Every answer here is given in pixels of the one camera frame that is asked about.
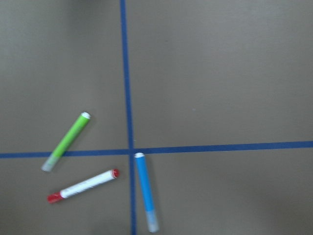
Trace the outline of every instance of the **white marker with red ends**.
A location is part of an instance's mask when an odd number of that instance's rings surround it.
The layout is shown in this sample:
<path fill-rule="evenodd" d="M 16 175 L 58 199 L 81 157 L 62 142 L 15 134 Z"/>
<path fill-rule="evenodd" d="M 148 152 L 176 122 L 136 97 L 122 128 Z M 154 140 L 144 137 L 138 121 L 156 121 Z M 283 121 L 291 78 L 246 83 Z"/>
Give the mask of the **white marker with red ends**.
<path fill-rule="evenodd" d="M 107 181 L 114 180 L 119 176 L 118 169 L 108 170 L 104 173 L 96 175 L 90 179 L 87 179 L 83 182 L 70 186 L 66 189 L 63 189 L 59 192 L 53 193 L 47 197 L 49 203 L 55 203 L 63 199 L 74 196 L 78 193 L 86 191 L 90 188 L 96 187 L 100 184 L 103 184 Z"/>

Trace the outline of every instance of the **green marker barrel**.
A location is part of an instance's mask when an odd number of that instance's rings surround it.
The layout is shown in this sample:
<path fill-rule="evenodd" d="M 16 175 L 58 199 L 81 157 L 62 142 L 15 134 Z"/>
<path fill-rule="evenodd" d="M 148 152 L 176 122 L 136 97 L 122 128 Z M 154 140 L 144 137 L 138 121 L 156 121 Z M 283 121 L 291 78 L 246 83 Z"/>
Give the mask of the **green marker barrel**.
<path fill-rule="evenodd" d="M 83 130 L 83 128 L 87 125 L 90 120 L 90 114 L 83 112 L 80 114 L 78 119 L 74 122 L 70 130 L 66 133 L 66 135 L 61 139 L 58 146 L 51 153 L 50 157 L 47 159 L 45 164 L 41 167 L 43 171 L 51 171 L 53 167 L 56 165 L 57 161 L 63 156 L 64 152 L 68 149 L 68 147 L 73 143 L 79 133 Z"/>

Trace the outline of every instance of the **gray surface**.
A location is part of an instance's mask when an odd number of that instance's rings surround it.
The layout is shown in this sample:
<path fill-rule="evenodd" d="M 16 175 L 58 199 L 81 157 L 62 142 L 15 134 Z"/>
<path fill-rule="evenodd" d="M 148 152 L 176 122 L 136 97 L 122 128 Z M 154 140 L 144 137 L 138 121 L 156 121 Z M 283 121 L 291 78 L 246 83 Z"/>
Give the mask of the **gray surface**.
<path fill-rule="evenodd" d="M 311 149 L 147 155 L 160 234 L 310 235 Z M 138 189 L 138 234 L 145 235 Z"/>
<path fill-rule="evenodd" d="M 313 2 L 127 1 L 136 147 L 311 141 Z M 127 148 L 119 2 L 0 2 L 0 153 Z M 310 235 L 312 149 L 148 155 L 160 235 Z M 0 234 L 130 234 L 127 156 L 0 159 Z M 46 196 L 117 167 L 114 182 Z M 138 234 L 149 234 L 139 184 Z"/>
<path fill-rule="evenodd" d="M 128 234 L 127 156 L 63 158 L 56 171 L 40 159 L 1 159 L 0 234 Z M 120 177 L 55 204 L 46 197 L 117 167 Z"/>
<path fill-rule="evenodd" d="M 127 147 L 117 1 L 1 1 L 0 27 L 1 152 L 52 151 L 82 111 L 73 149 Z"/>
<path fill-rule="evenodd" d="M 136 147 L 313 138 L 313 1 L 128 10 Z"/>

